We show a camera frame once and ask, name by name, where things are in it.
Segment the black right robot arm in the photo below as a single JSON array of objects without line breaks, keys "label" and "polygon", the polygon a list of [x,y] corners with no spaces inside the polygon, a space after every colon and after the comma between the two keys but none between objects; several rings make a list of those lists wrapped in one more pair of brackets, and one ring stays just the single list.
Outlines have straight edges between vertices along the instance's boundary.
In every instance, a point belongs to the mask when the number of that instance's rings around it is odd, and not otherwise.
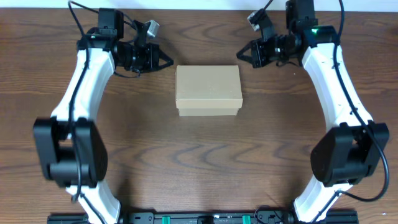
[{"label": "black right robot arm", "polygon": [[291,209],[257,210],[254,216],[259,223],[357,223],[355,212],[331,207],[340,196],[350,196],[350,189],[373,175],[378,165],[384,169],[384,183],[370,201],[385,195],[390,181],[384,153],[388,127],[373,120],[356,93],[343,59],[343,29],[321,26],[313,1],[287,1],[285,15],[288,33],[279,35],[265,8],[252,12],[248,22],[261,37],[236,56],[254,68],[270,63],[302,67],[315,87],[326,133],[310,155],[312,177]]}]

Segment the cardboard box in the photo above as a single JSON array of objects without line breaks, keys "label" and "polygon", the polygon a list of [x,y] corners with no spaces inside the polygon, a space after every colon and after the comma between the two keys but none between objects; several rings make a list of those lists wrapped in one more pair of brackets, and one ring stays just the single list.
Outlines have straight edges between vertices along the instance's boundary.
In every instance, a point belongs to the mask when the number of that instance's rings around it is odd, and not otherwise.
[{"label": "cardboard box", "polygon": [[243,105],[237,65],[179,65],[175,104],[180,116],[236,116]]}]

